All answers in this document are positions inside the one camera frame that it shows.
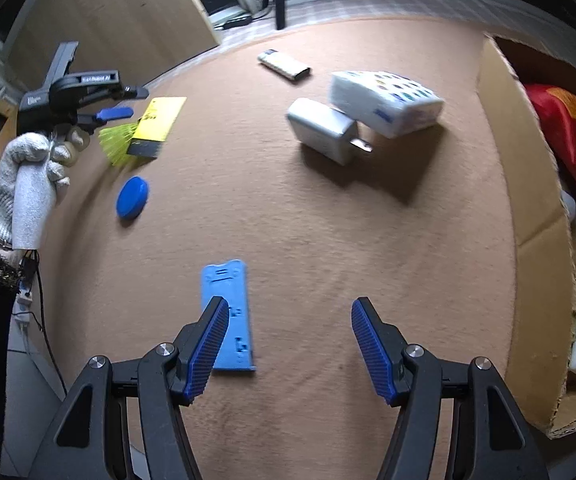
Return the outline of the white gloved left hand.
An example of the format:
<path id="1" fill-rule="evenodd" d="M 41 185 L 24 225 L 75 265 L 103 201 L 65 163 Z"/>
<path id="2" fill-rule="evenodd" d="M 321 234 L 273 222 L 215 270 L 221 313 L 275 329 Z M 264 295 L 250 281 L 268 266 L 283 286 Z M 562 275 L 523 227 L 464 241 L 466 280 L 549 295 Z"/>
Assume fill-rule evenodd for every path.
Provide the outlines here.
<path id="1" fill-rule="evenodd" d="M 37 249 L 52 208 L 70 186 L 68 170 L 90 135 L 73 128 L 61 139 L 24 133 L 0 159 L 0 260 L 16 268 L 24 250 Z"/>

